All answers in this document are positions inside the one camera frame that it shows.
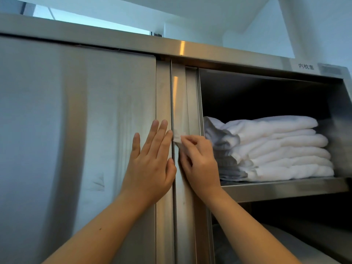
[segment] finger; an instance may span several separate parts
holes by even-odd
[[[149,131],[147,140],[145,141],[145,144],[143,145],[143,148],[140,152],[141,155],[147,155],[147,153],[149,152],[149,149],[150,149],[150,146],[151,146],[152,141],[154,139],[154,136],[158,130],[158,126],[159,126],[159,121],[154,120],[152,123],[152,126],[150,127],[150,131]]]
[[[170,144],[173,139],[173,131],[168,130],[167,133],[165,134],[165,137],[163,141],[161,142],[161,145],[159,147],[157,159],[162,161],[163,163],[166,163],[168,156],[169,156],[169,150],[170,150]]]
[[[186,136],[181,136],[181,142],[182,144],[186,147],[189,157],[191,158],[191,160],[195,160],[196,158],[200,157],[201,154],[199,152],[199,150],[197,149],[197,147],[190,142]]]
[[[154,136],[154,139],[152,141],[152,145],[150,146],[149,149],[149,155],[153,156],[156,158],[161,142],[163,141],[164,137],[165,137],[165,133],[166,133],[166,129],[168,127],[168,121],[166,119],[162,120],[159,130],[156,133],[156,135]]]
[[[173,181],[175,180],[176,171],[177,171],[177,168],[175,166],[174,160],[172,158],[169,158],[166,164],[166,178],[165,178],[165,183],[168,186],[168,190],[170,189],[171,185],[173,184]]]
[[[198,148],[201,155],[214,155],[212,142],[205,139],[204,136],[187,135],[185,138],[193,144],[196,144],[196,147]]]
[[[187,155],[183,151],[180,151],[179,154],[180,154],[180,161],[181,161],[183,170],[185,171],[186,175],[191,174],[192,167],[190,162],[187,159]]]
[[[130,158],[136,159],[140,154],[140,136],[139,133],[136,132],[132,141],[132,151]]]

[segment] stack of towels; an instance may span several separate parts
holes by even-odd
[[[212,141],[224,181],[282,181],[333,176],[325,136],[307,116],[274,116],[226,124],[204,117],[205,137]]]

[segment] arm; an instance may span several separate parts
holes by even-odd
[[[84,226],[43,264],[110,263],[135,221],[170,189],[176,174],[168,159],[172,131],[168,122],[153,121],[140,150],[140,137],[133,138],[132,152],[118,197]]]
[[[181,137],[187,153],[181,164],[187,179],[222,227],[236,254],[246,264],[300,264],[268,230],[237,204],[220,186],[212,144],[201,136]]]

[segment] label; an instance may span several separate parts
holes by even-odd
[[[308,62],[306,60],[299,60],[296,58],[290,58],[292,71],[320,75],[318,63]]]

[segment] forearm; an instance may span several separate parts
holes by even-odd
[[[243,263],[301,263],[225,191],[219,191],[205,203]]]
[[[43,264],[110,263],[142,212],[139,206],[119,196]]]

